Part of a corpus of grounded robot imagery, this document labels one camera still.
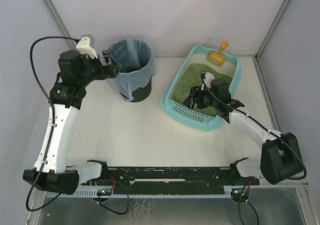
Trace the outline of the orange litter scoop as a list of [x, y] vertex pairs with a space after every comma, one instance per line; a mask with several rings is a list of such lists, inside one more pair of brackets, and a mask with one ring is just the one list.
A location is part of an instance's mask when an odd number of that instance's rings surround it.
[[223, 64], [226, 61], [225, 55], [223, 54], [223, 51], [229, 46], [228, 41], [222, 41], [220, 43], [220, 48], [215, 51], [211, 51], [207, 55], [207, 61], [212, 63], [213, 65], [217, 67], [222, 67]]

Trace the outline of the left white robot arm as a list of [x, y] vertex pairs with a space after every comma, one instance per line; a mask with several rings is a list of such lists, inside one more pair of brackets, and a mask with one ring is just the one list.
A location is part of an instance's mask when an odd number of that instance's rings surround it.
[[24, 170], [22, 178], [38, 190], [71, 195], [79, 185], [99, 178], [107, 165], [98, 160], [66, 165], [72, 126], [87, 94], [86, 87], [95, 80], [115, 78], [120, 67], [107, 50], [97, 57], [68, 50], [60, 54], [58, 65], [60, 71], [49, 92], [53, 107], [43, 144], [33, 168]]

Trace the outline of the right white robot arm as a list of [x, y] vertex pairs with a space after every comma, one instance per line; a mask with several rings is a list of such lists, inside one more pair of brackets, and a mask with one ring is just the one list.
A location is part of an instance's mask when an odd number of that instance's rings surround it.
[[206, 85], [202, 80], [201, 86], [190, 89], [184, 105], [189, 109], [212, 107], [216, 114], [228, 124], [244, 131], [261, 147], [258, 169], [270, 184], [275, 185], [283, 180], [297, 180], [296, 175], [303, 173], [300, 179], [307, 175], [303, 163], [297, 137], [291, 133], [281, 133], [278, 130], [265, 127], [254, 118], [245, 105], [233, 99], [227, 82], [215, 78]]

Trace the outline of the teal litter box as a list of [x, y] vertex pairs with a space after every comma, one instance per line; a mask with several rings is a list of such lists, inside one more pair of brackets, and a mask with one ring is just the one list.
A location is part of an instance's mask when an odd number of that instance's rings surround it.
[[174, 101], [172, 99], [172, 95], [174, 89], [178, 85], [179, 80], [182, 78], [183, 73], [193, 63], [206, 64], [217, 70], [219, 73], [223, 73], [232, 77], [231, 83], [229, 85], [229, 92], [231, 93], [232, 97], [236, 94], [242, 77], [240, 59], [236, 56], [224, 53], [225, 63], [223, 66], [218, 67], [207, 61], [208, 53], [214, 50], [214, 48], [204, 47], [202, 45], [194, 46], [176, 72], [168, 88], [165, 90], [160, 102], [163, 111], [175, 120], [192, 128], [204, 131], [214, 131], [219, 129], [224, 123], [223, 119], [218, 117], [217, 115], [206, 115], [196, 109], [189, 109], [185, 105]]

